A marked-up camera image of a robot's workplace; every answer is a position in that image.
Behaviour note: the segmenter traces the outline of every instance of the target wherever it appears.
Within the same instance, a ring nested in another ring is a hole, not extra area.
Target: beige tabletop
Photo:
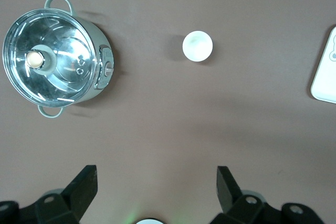
[[[0,41],[45,0],[0,0]],[[82,224],[206,224],[218,165],[275,208],[336,219],[336,105],[310,94],[336,0],[71,0],[109,38],[115,72],[96,98],[39,114],[0,67],[0,200],[21,207],[87,164],[99,190]],[[62,1],[55,6],[65,8]],[[184,37],[208,33],[203,62]]]

